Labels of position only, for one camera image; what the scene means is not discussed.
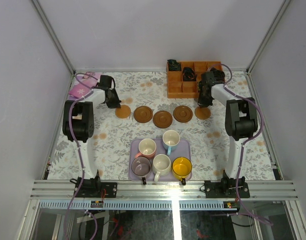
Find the light wooden coaster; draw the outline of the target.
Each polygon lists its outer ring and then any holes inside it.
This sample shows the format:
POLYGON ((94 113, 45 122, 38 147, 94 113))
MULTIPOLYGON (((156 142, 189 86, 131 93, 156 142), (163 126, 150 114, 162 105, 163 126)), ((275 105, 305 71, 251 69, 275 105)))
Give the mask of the light wooden coaster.
POLYGON ((115 110, 115 115, 120 118, 120 119, 125 119, 127 117, 129 117, 131 114, 131 109, 129 106, 127 105, 121 105, 120 108, 117 108, 115 110))
POLYGON ((195 116, 200 120, 206 120, 210 118, 211 111, 207 107, 197 107, 195 108, 195 116))

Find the light blue mug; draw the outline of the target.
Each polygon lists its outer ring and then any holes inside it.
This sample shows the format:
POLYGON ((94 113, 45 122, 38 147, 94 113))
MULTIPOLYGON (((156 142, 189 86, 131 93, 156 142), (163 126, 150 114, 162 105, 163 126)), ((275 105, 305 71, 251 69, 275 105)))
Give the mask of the light blue mug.
POLYGON ((163 147, 169 156, 174 152, 180 142, 180 135, 175 130, 167 130, 162 136, 163 147))

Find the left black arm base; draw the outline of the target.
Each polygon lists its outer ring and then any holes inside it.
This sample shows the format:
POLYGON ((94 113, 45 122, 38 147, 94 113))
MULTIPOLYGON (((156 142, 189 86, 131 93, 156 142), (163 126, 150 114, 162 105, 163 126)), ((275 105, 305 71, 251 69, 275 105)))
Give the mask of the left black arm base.
POLYGON ((116 198, 117 183, 101 181, 99 176, 84 179, 77 198, 116 198))

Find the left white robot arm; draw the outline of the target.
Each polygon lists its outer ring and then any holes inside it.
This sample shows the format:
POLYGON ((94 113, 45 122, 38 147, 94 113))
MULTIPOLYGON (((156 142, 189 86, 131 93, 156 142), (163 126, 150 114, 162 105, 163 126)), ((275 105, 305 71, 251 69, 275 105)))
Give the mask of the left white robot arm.
POLYGON ((69 92, 73 99, 64 104, 62 132, 76 144, 78 177, 90 180, 98 175, 90 143, 95 130, 94 111, 100 104, 107 105, 109 109, 118 109, 121 100, 113 77, 90 72, 77 73, 75 77, 78 84, 69 92))

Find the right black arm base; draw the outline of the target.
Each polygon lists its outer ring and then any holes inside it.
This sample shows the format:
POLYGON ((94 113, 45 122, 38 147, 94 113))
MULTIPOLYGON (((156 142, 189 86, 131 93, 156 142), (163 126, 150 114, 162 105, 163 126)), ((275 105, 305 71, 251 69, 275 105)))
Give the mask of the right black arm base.
POLYGON ((210 199, 237 199, 237 193, 242 199, 250 198, 249 187, 245 177, 233 179, 229 178, 225 172, 223 172, 223 177, 218 182, 205 180, 204 185, 200 187, 200 191, 204 192, 206 198, 210 199))

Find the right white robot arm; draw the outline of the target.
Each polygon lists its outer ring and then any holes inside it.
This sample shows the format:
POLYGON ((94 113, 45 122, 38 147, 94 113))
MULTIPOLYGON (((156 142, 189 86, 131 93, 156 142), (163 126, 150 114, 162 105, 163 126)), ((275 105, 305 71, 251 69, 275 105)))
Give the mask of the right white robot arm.
POLYGON ((230 137, 228 162, 223 177, 238 180, 242 177, 242 158, 245 143, 258 130, 257 109, 253 98, 245 98, 226 88, 223 79, 217 79, 214 72, 201 74, 198 82, 198 106, 208 108, 213 101, 219 101, 225 108, 225 130, 230 137))

